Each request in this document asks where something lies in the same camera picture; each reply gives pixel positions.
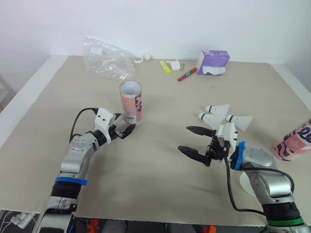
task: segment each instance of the beige tabletop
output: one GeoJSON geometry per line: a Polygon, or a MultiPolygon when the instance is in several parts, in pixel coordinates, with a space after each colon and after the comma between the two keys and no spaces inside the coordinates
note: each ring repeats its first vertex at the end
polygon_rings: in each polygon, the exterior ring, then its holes
{"type": "MultiPolygon", "coordinates": [[[[76,215],[196,224],[264,225],[264,218],[233,210],[224,165],[195,162],[179,145],[203,153],[209,139],[186,126],[206,126],[197,115],[206,105],[230,103],[229,113],[254,119],[238,141],[271,151],[271,144],[310,118],[310,111],[268,64],[229,62],[220,76],[193,74],[177,78],[196,61],[184,61],[184,71],[165,75],[158,60],[135,65],[142,84],[143,120],[125,140],[100,148],[93,156],[76,215]]],[[[81,57],[70,57],[43,90],[0,149],[0,209],[40,212],[50,195],[69,133],[78,111],[104,107],[122,112],[119,82],[89,77],[81,57]]],[[[117,125],[124,125],[118,120],[117,125]]],[[[76,133],[94,128],[94,115],[83,113],[76,133]]],[[[295,201],[311,224],[311,154],[277,161],[295,181],[295,201]]],[[[245,193],[239,171],[232,186],[240,208],[261,210],[245,193]]]]}

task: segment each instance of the can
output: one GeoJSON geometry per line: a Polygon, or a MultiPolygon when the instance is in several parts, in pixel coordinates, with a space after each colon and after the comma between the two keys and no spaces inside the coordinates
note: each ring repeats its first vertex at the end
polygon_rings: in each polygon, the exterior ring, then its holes
{"type": "Polygon", "coordinates": [[[120,84],[122,108],[124,109],[124,120],[129,124],[138,124],[142,119],[141,84],[129,80],[120,84]]]}
{"type": "Polygon", "coordinates": [[[291,161],[311,152],[311,118],[272,145],[276,158],[291,161]]]}

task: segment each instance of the plastic bag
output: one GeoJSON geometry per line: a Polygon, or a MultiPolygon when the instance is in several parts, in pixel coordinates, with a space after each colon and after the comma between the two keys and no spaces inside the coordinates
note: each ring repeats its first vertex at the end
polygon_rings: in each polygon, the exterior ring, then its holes
{"type": "Polygon", "coordinates": [[[97,78],[120,82],[132,78],[134,57],[129,51],[101,40],[88,38],[84,41],[84,64],[88,72],[97,78]]]}

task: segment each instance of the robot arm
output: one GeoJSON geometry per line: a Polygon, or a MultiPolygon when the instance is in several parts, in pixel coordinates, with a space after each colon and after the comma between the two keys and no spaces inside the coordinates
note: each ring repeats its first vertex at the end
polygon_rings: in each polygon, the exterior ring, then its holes
{"type": "Polygon", "coordinates": [[[72,212],[77,209],[81,186],[87,185],[85,177],[91,157],[100,146],[110,144],[117,137],[126,138],[136,126],[130,125],[124,132],[119,132],[113,124],[119,116],[100,108],[95,118],[95,130],[71,140],[47,206],[33,229],[34,233],[72,232],[76,221],[72,212]]]}
{"type": "Polygon", "coordinates": [[[235,210],[265,215],[267,229],[271,233],[310,233],[294,202],[294,182],[289,175],[276,169],[273,156],[263,149],[246,148],[245,142],[236,146],[238,132],[233,123],[221,125],[217,131],[196,126],[187,129],[211,137],[211,143],[205,155],[185,146],[178,149],[206,166],[210,166],[212,159],[224,160],[229,196],[235,210]],[[230,168],[243,170],[247,174],[263,212],[236,207],[231,192],[230,168]]]}

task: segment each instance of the tissue box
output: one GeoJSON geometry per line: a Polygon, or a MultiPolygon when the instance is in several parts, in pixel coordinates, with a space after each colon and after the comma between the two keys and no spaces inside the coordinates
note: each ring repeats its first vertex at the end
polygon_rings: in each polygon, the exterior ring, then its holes
{"type": "Polygon", "coordinates": [[[196,64],[198,74],[217,75],[225,72],[230,56],[227,51],[202,50],[196,64]]]}

